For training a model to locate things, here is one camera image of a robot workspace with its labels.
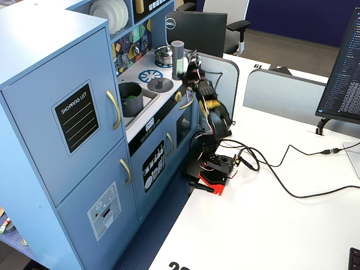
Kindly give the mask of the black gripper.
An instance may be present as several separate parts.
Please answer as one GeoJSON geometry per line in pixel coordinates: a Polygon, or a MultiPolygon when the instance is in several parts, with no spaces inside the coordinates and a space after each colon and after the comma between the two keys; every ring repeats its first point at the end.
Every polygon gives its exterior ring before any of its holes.
{"type": "Polygon", "coordinates": [[[197,90],[199,83],[205,79],[205,72],[199,65],[199,54],[198,51],[189,50],[186,52],[188,61],[187,71],[179,75],[183,84],[186,84],[186,88],[191,90],[197,90]]]}

